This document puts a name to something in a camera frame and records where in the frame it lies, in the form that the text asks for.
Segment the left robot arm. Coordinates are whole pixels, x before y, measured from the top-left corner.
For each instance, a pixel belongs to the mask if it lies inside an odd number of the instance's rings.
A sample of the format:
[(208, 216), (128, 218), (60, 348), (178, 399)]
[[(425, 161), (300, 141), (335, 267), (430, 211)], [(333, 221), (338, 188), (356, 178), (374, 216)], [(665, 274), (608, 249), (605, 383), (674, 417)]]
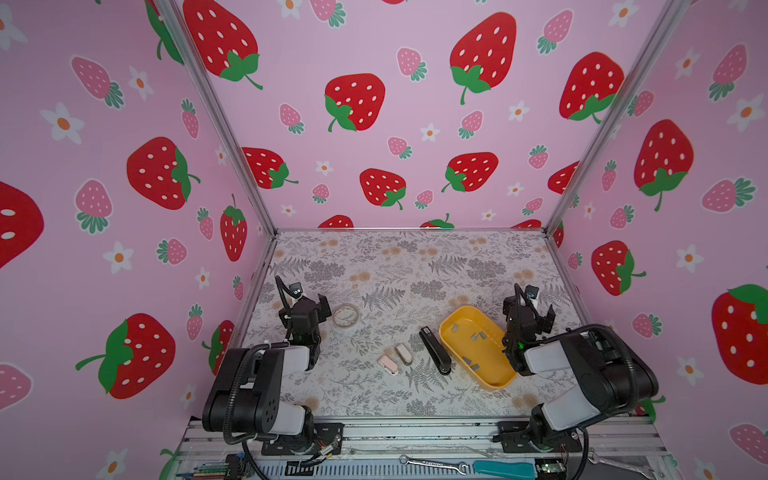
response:
[(275, 277), (285, 339), (229, 350), (206, 400), (202, 425), (229, 445), (259, 440), (262, 453), (315, 453), (327, 446), (317, 433), (312, 410), (281, 399), (283, 379), (308, 372), (321, 353), (320, 325), (332, 315), (328, 299), (308, 298), (299, 282)]

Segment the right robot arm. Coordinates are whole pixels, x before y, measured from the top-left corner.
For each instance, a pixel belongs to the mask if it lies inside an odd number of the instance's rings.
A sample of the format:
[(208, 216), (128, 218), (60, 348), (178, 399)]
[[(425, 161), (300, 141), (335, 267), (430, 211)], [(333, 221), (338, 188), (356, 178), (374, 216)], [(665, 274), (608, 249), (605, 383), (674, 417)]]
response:
[(500, 428), (493, 441), (556, 449), (575, 431), (633, 411), (656, 396), (659, 382), (651, 368), (611, 328), (587, 324), (545, 338), (556, 319), (553, 308), (542, 315), (535, 305), (538, 289), (516, 284), (504, 299), (506, 332), (503, 352), (513, 370), (533, 376), (572, 372), (576, 386), (531, 410), (518, 431)]

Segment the teal handled tool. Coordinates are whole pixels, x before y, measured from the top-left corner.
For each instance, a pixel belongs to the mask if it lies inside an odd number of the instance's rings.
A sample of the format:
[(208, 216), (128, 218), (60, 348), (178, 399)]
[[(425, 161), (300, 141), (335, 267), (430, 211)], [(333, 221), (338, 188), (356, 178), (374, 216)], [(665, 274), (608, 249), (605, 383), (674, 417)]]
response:
[(535, 480), (537, 477), (534, 464), (529, 462), (501, 462), (476, 460), (473, 463), (476, 473), (514, 480)]

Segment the yellow plastic tray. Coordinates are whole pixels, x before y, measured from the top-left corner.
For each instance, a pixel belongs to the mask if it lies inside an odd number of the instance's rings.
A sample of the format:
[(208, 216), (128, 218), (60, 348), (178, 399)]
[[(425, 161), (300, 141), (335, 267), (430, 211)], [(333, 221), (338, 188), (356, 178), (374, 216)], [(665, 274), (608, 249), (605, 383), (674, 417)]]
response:
[[(452, 332), (455, 324), (459, 330)], [(487, 338), (472, 341), (477, 332), (484, 332)], [(481, 310), (459, 307), (441, 323), (439, 336), (458, 364), (486, 390), (505, 389), (517, 377), (503, 352), (504, 331)]]

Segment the silver wrench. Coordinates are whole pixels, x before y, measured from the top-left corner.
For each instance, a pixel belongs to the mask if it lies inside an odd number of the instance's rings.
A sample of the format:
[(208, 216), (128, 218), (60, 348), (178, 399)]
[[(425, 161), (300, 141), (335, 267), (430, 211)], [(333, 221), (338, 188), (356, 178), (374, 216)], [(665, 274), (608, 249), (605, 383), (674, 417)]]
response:
[(620, 461), (611, 460), (597, 455), (593, 450), (588, 453), (588, 460), (594, 465), (603, 464), (606, 466), (637, 473), (645, 479), (655, 480), (654, 470), (650, 466), (639, 466)]
[(470, 474), (470, 466), (465, 462), (448, 463), (448, 462), (437, 461), (437, 460), (417, 459), (417, 458), (409, 457), (407, 455), (401, 455), (399, 457), (399, 461), (403, 465), (414, 465), (414, 466), (420, 466), (420, 467), (455, 471), (462, 476), (467, 476)]

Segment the black stapler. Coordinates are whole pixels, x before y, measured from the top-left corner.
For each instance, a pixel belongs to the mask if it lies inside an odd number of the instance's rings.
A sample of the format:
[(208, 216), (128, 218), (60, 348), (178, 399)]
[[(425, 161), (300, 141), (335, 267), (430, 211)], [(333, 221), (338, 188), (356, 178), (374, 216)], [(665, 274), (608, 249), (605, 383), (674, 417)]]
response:
[(427, 326), (424, 326), (419, 330), (419, 336), (435, 363), (438, 372), (442, 375), (449, 375), (451, 373), (452, 365), (451, 358), (437, 336)]

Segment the clear tape roll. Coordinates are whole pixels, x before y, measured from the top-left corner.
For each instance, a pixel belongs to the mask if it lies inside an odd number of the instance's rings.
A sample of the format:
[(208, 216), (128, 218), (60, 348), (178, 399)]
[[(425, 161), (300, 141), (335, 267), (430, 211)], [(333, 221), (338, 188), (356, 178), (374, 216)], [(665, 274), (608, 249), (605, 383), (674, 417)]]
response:
[(356, 325), (360, 314), (358, 309), (351, 304), (342, 304), (338, 306), (332, 314), (334, 324), (338, 328), (346, 329)]

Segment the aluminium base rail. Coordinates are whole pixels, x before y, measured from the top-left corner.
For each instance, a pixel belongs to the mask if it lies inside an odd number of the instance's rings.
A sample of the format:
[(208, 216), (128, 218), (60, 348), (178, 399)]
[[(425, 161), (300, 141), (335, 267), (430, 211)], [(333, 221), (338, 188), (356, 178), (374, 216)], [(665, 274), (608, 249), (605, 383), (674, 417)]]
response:
[[(540, 452), (527, 444), (506, 447), (493, 441), (500, 419), (493, 417), (407, 418), (340, 417), (340, 445), (332, 456), (312, 468), (298, 467), (298, 456), (265, 456), (261, 444), (249, 448), (257, 466), (269, 479), (481, 479), (476, 460), (529, 462), (540, 479), (645, 479), (626, 470), (594, 465), (593, 450), (611, 460), (650, 466), (656, 479), (680, 479), (682, 473), (646, 418), (618, 417), (573, 433), (558, 448)], [(401, 455), (448, 463), (465, 462), (470, 474), (403, 465)]]

